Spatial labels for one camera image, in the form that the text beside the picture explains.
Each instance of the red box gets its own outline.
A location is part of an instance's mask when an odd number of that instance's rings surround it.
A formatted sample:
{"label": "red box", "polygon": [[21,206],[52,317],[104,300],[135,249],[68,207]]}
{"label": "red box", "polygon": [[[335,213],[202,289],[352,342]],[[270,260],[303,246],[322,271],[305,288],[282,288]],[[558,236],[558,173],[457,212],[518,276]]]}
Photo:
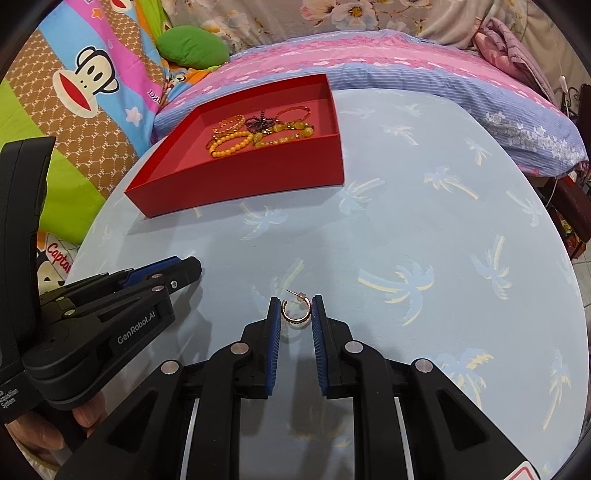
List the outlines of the red box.
{"label": "red box", "polygon": [[[261,110],[273,117],[300,105],[311,109],[306,122],[314,126],[312,137],[261,148],[249,145],[222,158],[213,158],[205,149],[212,128],[225,118],[259,116]],[[281,119],[293,121],[304,113],[289,112]],[[292,133],[283,131],[263,141]],[[322,74],[268,83],[198,106],[157,148],[125,194],[152,217],[224,200],[344,182],[335,103]]]}

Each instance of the jewelry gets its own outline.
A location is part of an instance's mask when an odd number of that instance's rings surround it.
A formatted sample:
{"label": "jewelry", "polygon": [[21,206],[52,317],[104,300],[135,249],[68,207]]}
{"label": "jewelry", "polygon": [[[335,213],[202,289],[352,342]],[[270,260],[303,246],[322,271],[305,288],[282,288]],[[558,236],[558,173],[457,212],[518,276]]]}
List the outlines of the jewelry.
{"label": "jewelry", "polygon": [[[250,132],[246,132],[246,131],[241,131],[241,132],[236,132],[233,134],[229,134],[226,135],[225,137],[220,138],[219,140],[215,141],[211,147],[209,147],[209,153],[213,158],[218,158],[218,157],[227,157],[228,155],[232,155],[233,153],[236,153],[238,150],[246,147],[251,141],[252,141],[252,133]],[[240,138],[240,137],[246,137],[244,140],[242,140],[240,143],[237,143],[236,145],[234,145],[233,147],[230,147],[226,150],[221,150],[219,152],[216,152],[216,148],[219,147],[220,145],[222,145],[223,143],[227,142],[228,140],[233,140],[234,138]]]}
{"label": "jewelry", "polygon": [[[301,133],[294,134],[290,137],[281,137],[276,140],[269,140],[268,142],[262,142],[262,138],[266,135],[271,135],[275,132],[281,132],[283,130],[302,130]],[[314,127],[305,122],[289,122],[286,124],[275,124],[271,128],[265,128],[262,132],[254,134],[252,137],[252,143],[255,148],[266,147],[267,145],[278,145],[280,143],[291,142],[299,140],[300,138],[307,138],[314,135]]]}
{"label": "jewelry", "polygon": [[255,134],[264,130],[265,128],[273,126],[274,123],[275,119],[266,117],[265,111],[263,110],[261,111],[261,116],[252,116],[246,119],[246,129],[250,133]]}
{"label": "jewelry", "polygon": [[306,305],[308,307],[308,311],[306,312],[306,314],[301,318],[301,319],[293,319],[291,318],[288,314],[286,314],[285,312],[285,307],[287,306],[287,300],[283,300],[281,302],[281,314],[283,315],[283,318],[285,320],[287,320],[289,323],[294,323],[294,324],[298,324],[298,323],[304,323],[307,319],[310,318],[310,315],[312,315],[312,304],[310,303],[310,300],[306,297],[305,293],[296,293],[294,291],[291,290],[287,290],[289,293],[293,293],[297,299],[299,301],[303,301],[306,302]]}
{"label": "jewelry", "polygon": [[225,120],[222,120],[218,123],[221,130],[216,130],[215,128],[212,129],[212,136],[216,140],[219,140],[220,138],[225,137],[226,135],[235,134],[240,130],[240,128],[244,125],[245,122],[246,119],[244,118],[244,115],[234,115],[229,118],[226,118]]}
{"label": "jewelry", "polygon": [[306,107],[306,106],[291,106],[291,107],[286,108],[285,110],[282,110],[281,112],[279,112],[275,116],[275,122],[277,122],[278,124],[283,123],[283,122],[281,122],[281,120],[279,120],[279,117],[281,115],[283,115],[284,113],[291,112],[293,110],[305,110],[306,111],[306,114],[302,118],[298,118],[298,120],[293,120],[293,122],[303,122],[312,113],[312,111],[308,107]]}

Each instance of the bracelet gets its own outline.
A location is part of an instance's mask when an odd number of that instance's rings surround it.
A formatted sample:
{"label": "bracelet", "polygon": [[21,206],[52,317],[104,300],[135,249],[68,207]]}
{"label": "bracelet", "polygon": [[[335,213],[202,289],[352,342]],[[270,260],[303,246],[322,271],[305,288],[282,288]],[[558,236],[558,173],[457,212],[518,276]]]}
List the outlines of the bracelet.
{"label": "bracelet", "polygon": [[[262,138],[266,135],[271,135],[275,132],[281,132],[283,130],[302,130],[301,133],[296,133],[291,135],[290,137],[281,137],[277,138],[276,140],[269,140],[268,142],[262,142]],[[299,140],[300,138],[307,138],[314,135],[314,127],[310,124],[304,122],[289,122],[286,124],[275,124],[271,128],[267,128],[262,132],[254,134],[252,137],[252,143],[254,144],[255,148],[266,147],[267,145],[278,145],[280,143],[291,142],[294,140]]]}
{"label": "bracelet", "polygon": [[[219,147],[220,145],[222,145],[224,142],[227,142],[228,140],[232,140],[234,138],[239,138],[239,137],[246,137],[246,138],[244,140],[242,140],[240,143],[237,143],[236,145],[234,145],[233,147],[230,147],[226,150],[221,150],[219,152],[216,152],[216,148]],[[212,146],[209,147],[209,153],[213,158],[227,157],[228,155],[232,155],[233,153],[236,153],[238,150],[246,147],[252,141],[252,137],[253,137],[253,134],[250,132],[246,132],[246,131],[235,132],[235,133],[226,135],[225,137],[222,137],[219,140],[215,141],[212,144]]]}
{"label": "bracelet", "polygon": [[218,123],[218,125],[223,128],[227,125],[231,125],[230,127],[224,128],[222,130],[212,129],[212,136],[218,140],[219,138],[225,137],[228,134],[235,134],[238,130],[244,125],[246,119],[244,115],[234,115],[225,120],[222,120]]}
{"label": "bracelet", "polygon": [[263,131],[266,128],[273,126],[274,118],[265,116],[265,111],[261,112],[261,116],[252,116],[246,119],[246,129],[253,134]]}
{"label": "bracelet", "polygon": [[308,118],[310,116],[310,114],[312,113],[312,111],[306,107],[306,106],[291,106],[289,108],[286,108],[285,110],[282,110],[281,112],[279,112],[276,116],[275,116],[275,122],[277,122],[278,124],[283,123],[281,120],[279,120],[279,117],[281,115],[283,115],[284,113],[287,112],[291,112],[293,110],[305,110],[306,114],[302,117],[302,118],[298,118],[298,120],[293,120],[293,122],[303,122],[304,120],[306,120],[306,118]]}

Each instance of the human hand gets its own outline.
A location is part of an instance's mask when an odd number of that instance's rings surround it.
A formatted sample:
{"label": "human hand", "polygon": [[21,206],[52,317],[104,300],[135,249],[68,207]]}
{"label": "human hand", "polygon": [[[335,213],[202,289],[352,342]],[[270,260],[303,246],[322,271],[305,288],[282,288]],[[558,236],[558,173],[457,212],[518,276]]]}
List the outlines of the human hand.
{"label": "human hand", "polygon": [[[72,410],[74,418],[90,436],[107,416],[105,396],[99,392],[81,407]],[[64,437],[46,419],[34,411],[28,411],[6,425],[8,431],[33,455],[52,465],[57,465],[50,450],[61,450],[66,446]]]}

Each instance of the metal screw head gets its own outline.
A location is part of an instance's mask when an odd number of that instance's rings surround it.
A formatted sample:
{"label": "metal screw head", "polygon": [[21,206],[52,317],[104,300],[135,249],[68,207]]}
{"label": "metal screw head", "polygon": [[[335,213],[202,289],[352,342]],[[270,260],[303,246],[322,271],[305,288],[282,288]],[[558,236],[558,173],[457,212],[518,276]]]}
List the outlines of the metal screw head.
{"label": "metal screw head", "polygon": [[245,353],[248,352],[248,344],[244,343],[244,342],[237,342],[234,343],[234,345],[232,345],[230,347],[230,351],[234,354],[234,355],[244,355]]}
{"label": "metal screw head", "polygon": [[160,370],[162,370],[162,373],[166,375],[175,374],[178,371],[178,362],[175,362],[174,360],[164,362],[160,367]]}
{"label": "metal screw head", "polygon": [[414,368],[420,372],[423,372],[424,374],[428,374],[431,370],[433,370],[433,364],[426,358],[420,358],[414,363]]}
{"label": "metal screw head", "polygon": [[345,344],[345,350],[349,353],[361,353],[363,352],[363,344],[359,342],[347,342]]}

